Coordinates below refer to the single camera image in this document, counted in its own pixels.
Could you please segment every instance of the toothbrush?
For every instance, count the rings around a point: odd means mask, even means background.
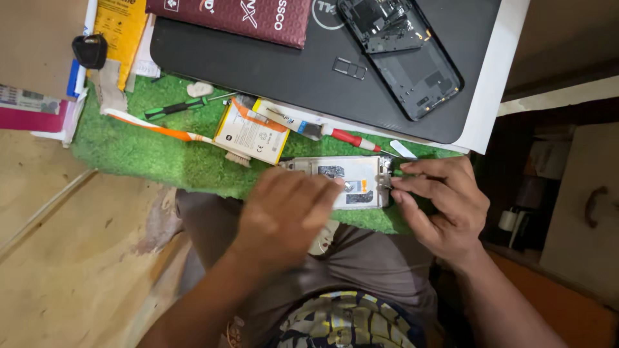
[[[195,133],[190,133],[190,132],[185,132],[185,131],[175,131],[174,129],[163,128],[155,124],[140,120],[139,118],[135,116],[132,116],[126,112],[116,110],[116,109],[107,108],[103,112],[109,116],[112,116],[113,118],[116,118],[117,120],[121,120],[129,124],[133,124],[134,126],[146,128],[153,132],[175,137],[177,139],[181,139],[182,141],[208,142],[209,144],[213,144],[221,149],[228,151],[228,153],[226,154],[227,160],[238,163],[244,167],[251,168],[251,166],[249,165],[249,160],[251,160],[250,156],[242,154],[234,150],[230,150],[227,147],[214,142],[213,139],[209,137],[205,137],[205,136],[201,136],[200,134],[195,134]]]

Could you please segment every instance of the green artificial grass mat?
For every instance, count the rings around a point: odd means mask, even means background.
[[[186,87],[190,80],[166,75],[156,82],[138,76],[134,93],[127,93],[132,115],[174,103],[185,102],[191,97]],[[245,168],[224,158],[226,152],[203,142],[183,142],[144,128],[118,121],[99,114],[99,103],[94,85],[89,82],[89,95],[80,118],[71,149],[78,159],[92,168],[117,175],[139,176],[159,181],[188,191],[215,193],[223,197],[247,197],[260,173],[270,165],[252,159],[252,168]],[[228,91],[216,89],[212,96]],[[190,131],[213,137],[224,105],[214,100],[203,108],[186,110],[160,118],[153,123],[170,129]],[[391,139],[364,134],[363,137],[390,152]],[[438,159],[461,155],[435,147],[401,141],[417,157]],[[336,155],[371,155],[372,152],[325,137],[312,141],[290,132],[283,157],[314,157]],[[422,209],[433,209],[422,200]],[[333,219],[345,224],[382,231],[384,233],[410,233],[396,206],[386,209],[334,211]]]

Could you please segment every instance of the screwdriver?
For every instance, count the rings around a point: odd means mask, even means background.
[[[190,99],[184,103],[178,103],[178,104],[174,104],[174,105],[170,105],[164,108],[154,108],[151,109],[149,111],[144,112],[144,114],[138,116],[139,119],[144,120],[144,121],[153,121],[153,120],[157,120],[158,118],[164,117],[165,115],[169,115],[171,113],[176,113],[179,111],[183,111],[183,110],[188,110],[188,109],[198,109],[203,107],[204,105],[208,104],[208,102],[210,102],[211,100],[215,100],[215,99],[221,99],[221,98],[225,98],[225,97],[229,97],[231,95],[236,94],[237,92],[233,92],[233,93],[228,93],[228,94],[224,94],[224,95],[219,95],[217,97],[212,97],[209,99],[206,99],[206,97],[201,97],[201,98],[194,98],[194,99]]]
[[[374,144],[373,142],[364,139],[360,136],[354,136],[350,133],[348,133],[347,131],[343,131],[341,129],[334,129],[332,127],[329,127],[327,124],[324,124],[322,126],[322,130],[321,133],[325,136],[332,136],[338,140],[344,141],[344,142],[348,142],[349,144],[355,146],[355,147],[359,147],[361,149],[366,149],[366,150],[370,150],[373,152],[384,152],[385,154],[388,154],[390,156],[393,157],[398,157],[398,158],[402,158],[401,156],[398,155],[394,155],[390,152],[387,152],[383,149],[381,149],[380,146]]]

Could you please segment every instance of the black laptop lid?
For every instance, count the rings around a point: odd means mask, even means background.
[[[464,129],[500,0],[417,1],[465,86],[452,100],[414,122],[403,114],[339,15],[329,12],[336,11],[332,2],[314,0],[303,50],[158,17],[150,53],[166,70],[217,85],[430,141],[456,141]],[[334,71],[337,58],[367,67],[363,80]],[[420,54],[411,62],[412,69],[423,74],[428,69],[423,62]]]

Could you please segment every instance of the sim card tray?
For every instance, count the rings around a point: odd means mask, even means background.
[[[333,70],[341,72],[344,75],[363,80],[368,68],[353,64],[351,61],[347,61],[344,58],[336,57],[335,62],[333,63]]]

